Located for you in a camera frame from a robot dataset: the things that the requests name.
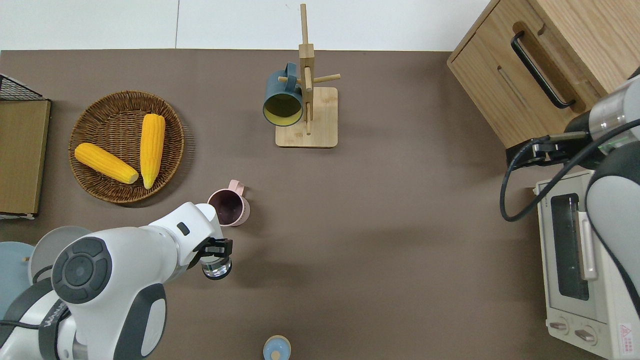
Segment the white wall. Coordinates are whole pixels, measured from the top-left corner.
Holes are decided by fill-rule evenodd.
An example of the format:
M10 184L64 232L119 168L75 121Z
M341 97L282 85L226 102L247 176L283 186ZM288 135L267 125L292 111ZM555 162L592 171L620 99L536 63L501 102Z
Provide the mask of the white wall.
M0 0L0 49L297 49L300 1ZM450 51L489 0L306 0L316 49Z

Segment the wicker basket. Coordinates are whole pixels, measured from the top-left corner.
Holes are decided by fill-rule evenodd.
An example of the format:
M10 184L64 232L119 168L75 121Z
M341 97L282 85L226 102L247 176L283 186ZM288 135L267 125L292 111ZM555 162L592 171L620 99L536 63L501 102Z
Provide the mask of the wicker basket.
M131 184L123 184L80 163L75 148L90 142L140 172L140 135L145 114L164 116L164 149L160 173L151 189L145 189L140 176ZM164 187L173 177L184 152L184 130L173 108L160 97L140 91L124 91L107 95L89 106L71 131L68 156L77 182L94 197L128 204L145 199Z

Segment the corn cob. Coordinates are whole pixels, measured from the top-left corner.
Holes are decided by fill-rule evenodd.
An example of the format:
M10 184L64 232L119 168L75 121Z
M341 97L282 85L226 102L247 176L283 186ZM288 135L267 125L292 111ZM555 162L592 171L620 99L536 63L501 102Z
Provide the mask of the corn cob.
M146 114L142 120L140 136L140 174L144 180L145 189L151 189L160 172L163 145L164 117Z
M138 180L138 172L106 150L88 142L83 142L74 150L74 156L86 166L107 175L121 183L133 184Z

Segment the pink cup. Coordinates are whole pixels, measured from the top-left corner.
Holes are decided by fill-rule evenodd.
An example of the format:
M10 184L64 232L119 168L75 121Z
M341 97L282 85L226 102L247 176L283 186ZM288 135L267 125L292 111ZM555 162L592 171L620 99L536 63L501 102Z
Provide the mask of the pink cup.
M238 226L249 217L249 202L242 196L244 184L231 180L229 188L220 189L209 197L207 203L216 208L220 226Z

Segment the dark green mug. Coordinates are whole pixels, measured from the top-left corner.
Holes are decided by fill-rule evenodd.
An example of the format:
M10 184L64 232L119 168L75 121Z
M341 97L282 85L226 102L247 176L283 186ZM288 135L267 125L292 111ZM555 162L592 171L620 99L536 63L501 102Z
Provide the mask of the dark green mug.
M286 82L278 80L282 76ZM302 89L296 77L296 64L288 62L284 70L270 75L264 94L262 113L276 126L291 126L302 118Z

